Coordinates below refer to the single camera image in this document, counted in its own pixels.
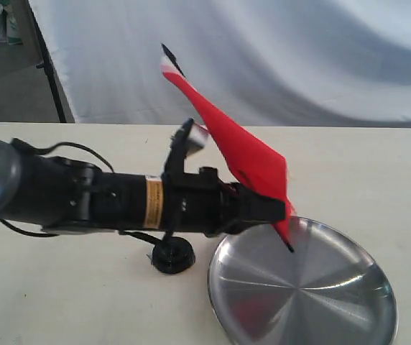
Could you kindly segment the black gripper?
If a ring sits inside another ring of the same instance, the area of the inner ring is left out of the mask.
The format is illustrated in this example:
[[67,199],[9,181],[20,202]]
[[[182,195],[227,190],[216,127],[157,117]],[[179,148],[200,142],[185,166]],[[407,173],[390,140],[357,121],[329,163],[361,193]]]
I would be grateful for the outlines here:
[[242,183],[225,183],[214,167],[197,173],[162,174],[163,205],[160,228],[167,230],[176,216],[176,232],[218,236],[226,224],[227,234],[240,234],[286,219],[285,202],[253,193]]

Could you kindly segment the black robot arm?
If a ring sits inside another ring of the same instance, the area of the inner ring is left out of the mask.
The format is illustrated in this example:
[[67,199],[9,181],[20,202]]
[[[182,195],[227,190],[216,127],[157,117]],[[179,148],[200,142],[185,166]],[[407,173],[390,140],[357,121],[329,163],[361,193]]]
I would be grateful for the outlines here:
[[184,171],[190,144],[172,144],[161,175],[102,171],[19,139],[0,140],[0,220],[41,226],[44,237],[109,231],[240,234],[286,218],[285,203],[217,170]]

